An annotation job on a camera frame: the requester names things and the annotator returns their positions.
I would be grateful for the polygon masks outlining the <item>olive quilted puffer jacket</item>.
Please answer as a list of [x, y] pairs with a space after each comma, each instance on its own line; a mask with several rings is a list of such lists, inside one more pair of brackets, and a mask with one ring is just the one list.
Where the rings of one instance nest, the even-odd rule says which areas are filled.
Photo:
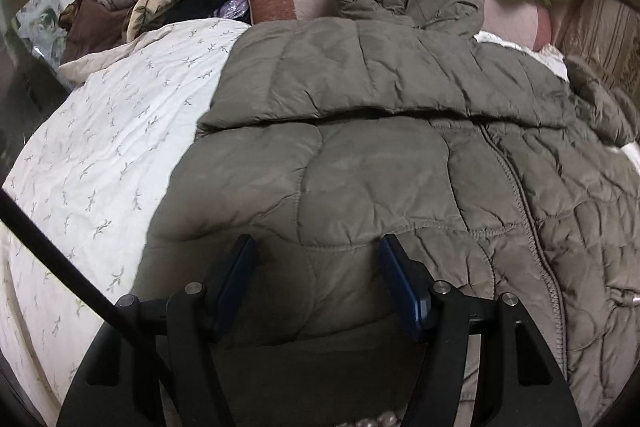
[[215, 363], [240, 426], [404, 407], [411, 345], [378, 242], [465, 294], [520, 298], [596, 425], [639, 362], [639, 134], [625, 93], [481, 42], [484, 0], [332, 0], [236, 40], [151, 221], [134, 292], [165, 297], [243, 234], [259, 261]]

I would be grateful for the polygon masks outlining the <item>white leaf-print bed sheet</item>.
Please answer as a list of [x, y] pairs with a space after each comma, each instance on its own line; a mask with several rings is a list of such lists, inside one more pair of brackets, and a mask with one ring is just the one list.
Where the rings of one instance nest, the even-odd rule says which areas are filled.
[[[130, 291], [171, 171], [244, 30], [236, 20], [188, 20], [65, 65], [75, 90], [4, 181], [4, 191], [107, 299]], [[1, 351], [46, 425], [58, 419], [100, 324], [2, 232]]]

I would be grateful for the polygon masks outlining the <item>dark brown garment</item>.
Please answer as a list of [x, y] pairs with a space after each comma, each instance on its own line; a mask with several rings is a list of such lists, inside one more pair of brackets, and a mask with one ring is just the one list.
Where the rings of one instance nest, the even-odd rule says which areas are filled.
[[60, 14], [58, 26], [66, 31], [61, 63], [102, 52], [126, 41], [130, 9], [107, 9], [98, 0], [75, 0]]

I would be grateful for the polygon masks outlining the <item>striped beige side cushion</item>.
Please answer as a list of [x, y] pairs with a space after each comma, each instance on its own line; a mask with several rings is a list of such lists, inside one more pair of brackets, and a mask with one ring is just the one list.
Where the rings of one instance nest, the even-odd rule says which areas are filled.
[[560, 43], [585, 61], [608, 87], [639, 105], [639, 13], [620, 0], [584, 0]]

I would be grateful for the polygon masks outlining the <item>floral plastic bag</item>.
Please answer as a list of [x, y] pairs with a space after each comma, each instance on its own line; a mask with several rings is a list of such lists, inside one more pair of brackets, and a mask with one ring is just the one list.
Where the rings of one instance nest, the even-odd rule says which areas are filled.
[[13, 17], [12, 26], [29, 52], [52, 69], [61, 65], [66, 31], [58, 24], [60, 0], [29, 0]]

